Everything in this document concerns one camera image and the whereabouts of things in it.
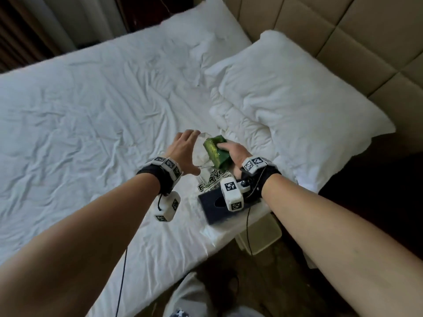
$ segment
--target green tissue pack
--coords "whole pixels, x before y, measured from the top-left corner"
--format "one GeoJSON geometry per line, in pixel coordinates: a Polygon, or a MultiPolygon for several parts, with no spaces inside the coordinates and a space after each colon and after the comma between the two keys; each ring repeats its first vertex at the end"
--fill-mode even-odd
{"type": "Polygon", "coordinates": [[[226,142],[226,139],[223,136],[217,136],[206,139],[203,144],[209,154],[210,160],[213,162],[216,169],[219,170],[229,170],[230,166],[233,164],[229,152],[217,147],[218,143],[224,142],[226,142]]]}

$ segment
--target hand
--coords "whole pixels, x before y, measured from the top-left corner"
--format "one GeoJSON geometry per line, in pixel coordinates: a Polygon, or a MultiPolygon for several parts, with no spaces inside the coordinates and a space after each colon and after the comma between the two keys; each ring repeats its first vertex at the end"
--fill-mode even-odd
{"type": "Polygon", "coordinates": [[[186,130],[178,132],[173,143],[166,151],[165,157],[172,158],[181,167],[184,175],[192,174],[198,176],[200,169],[193,165],[193,149],[200,132],[198,130],[186,130]]]}
{"type": "Polygon", "coordinates": [[[234,175],[236,178],[241,178],[241,170],[242,163],[248,157],[251,157],[252,154],[248,152],[248,150],[239,143],[228,141],[224,143],[218,143],[217,147],[222,150],[229,151],[230,157],[235,164],[234,175]]]}

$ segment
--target black wrist strap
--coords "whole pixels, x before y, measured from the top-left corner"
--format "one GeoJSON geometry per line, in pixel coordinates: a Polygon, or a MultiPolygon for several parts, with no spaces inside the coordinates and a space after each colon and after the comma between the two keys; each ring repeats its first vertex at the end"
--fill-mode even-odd
{"type": "Polygon", "coordinates": [[[262,190],[265,182],[271,175],[278,173],[281,174],[278,168],[273,166],[266,166],[263,170],[257,171],[254,176],[249,176],[247,173],[243,172],[241,175],[242,180],[246,180],[250,182],[251,191],[246,192],[245,195],[247,197],[247,201],[254,201],[258,198],[262,198],[262,190]]]}
{"type": "Polygon", "coordinates": [[[160,182],[160,192],[159,194],[168,195],[172,191],[173,180],[171,175],[160,166],[154,164],[145,166],[140,171],[137,172],[137,175],[141,173],[150,173],[154,175],[160,182]]]}

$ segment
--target white sheer curtain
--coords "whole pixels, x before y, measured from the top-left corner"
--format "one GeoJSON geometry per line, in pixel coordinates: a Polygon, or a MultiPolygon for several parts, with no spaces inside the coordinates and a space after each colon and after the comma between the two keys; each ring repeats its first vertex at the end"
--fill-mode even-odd
{"type": "Polygon", "coordinates": [[[21,0],[63,52],[126,34],[115,0],[21,0]]]}

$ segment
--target person's left arm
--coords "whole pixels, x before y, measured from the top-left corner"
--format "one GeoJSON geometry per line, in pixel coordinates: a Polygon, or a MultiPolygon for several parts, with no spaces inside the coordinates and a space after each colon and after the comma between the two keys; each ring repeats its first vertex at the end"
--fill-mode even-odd
{"type": "MultiPolygon", "coordinates": [[[[178,133],[166,152],[184,174],[200,173],[199,133],[178,133]]],[[[139,174],[32,239],[0,267],[2,315],[85,316],[159,191],[154,175],[139,174]]]]}

